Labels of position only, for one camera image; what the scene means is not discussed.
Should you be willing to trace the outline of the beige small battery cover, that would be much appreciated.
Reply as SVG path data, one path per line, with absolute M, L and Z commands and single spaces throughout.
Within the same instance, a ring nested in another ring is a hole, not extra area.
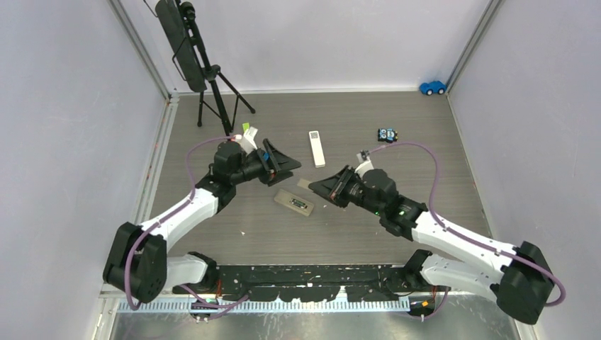
M 309 190 L 309 189 L 310 189 L 310 188 L 309 188 L 309 185 L 310 185 L 310 184 L 311 184 L 311 181 L 309 181 L 309 180 L 306 180 L 306 179 L 304 179 L 304 178 L 300 178 L 300 179 L 298 180 L 297 186 L 299 186 L 299 187 L 301 187 L 301 188 L 304 188 L 304 189 L 306 189 L 306 190 Z

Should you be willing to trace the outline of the short white remote control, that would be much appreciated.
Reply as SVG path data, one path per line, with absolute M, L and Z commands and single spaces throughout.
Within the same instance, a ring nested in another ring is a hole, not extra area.
M 315 205 L 308 200 L 280 189 L 274 196 L 274 201 L 304 216 L 310 216 Z

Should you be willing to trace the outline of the long white remote control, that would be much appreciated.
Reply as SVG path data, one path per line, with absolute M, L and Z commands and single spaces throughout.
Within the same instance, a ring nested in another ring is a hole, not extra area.
M 316 168 L 325 167 L 325 155 L 322 148 L 320 133 L 317 130 L 308 133 L 310 140 L 311 152 Z

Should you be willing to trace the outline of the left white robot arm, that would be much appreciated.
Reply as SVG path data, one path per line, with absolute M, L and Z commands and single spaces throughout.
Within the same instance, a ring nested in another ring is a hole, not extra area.
M 200 293 L 218 282 L 212 261 L 197 253 L 170 257 L 169 250 L 204 220 L 221 212 L 235 197 L 237 185 L 255 179 L 273 186 L 292 177 L 301 163 L 269 141 L 258 147 L 253 137 L 217 137 L 208 173 L 196 180 L 176 205 L 139 225 L 123 223 L 108 253 L 103 281 L 124 292 L 130 308 L 152 302 L 165 288 L 191 284 Z

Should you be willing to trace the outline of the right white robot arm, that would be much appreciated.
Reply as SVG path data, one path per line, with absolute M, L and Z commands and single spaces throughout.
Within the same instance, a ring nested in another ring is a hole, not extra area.
M 398 192 L 382 169 L 355 171 L 346 166 L 334 176 L 309 183 L 309 189 L 345 208 L 352 203 L 379 218 L 387 232 L 425 244 L 452 259 L 417 250 L 405 265 L 405 283 L 413 290 L 428 285 L 457 288 L 496 303 L 508 316 L 536 324 L 557 287 L 542 250 L 531 242 L 499 242 L 462 228 Z

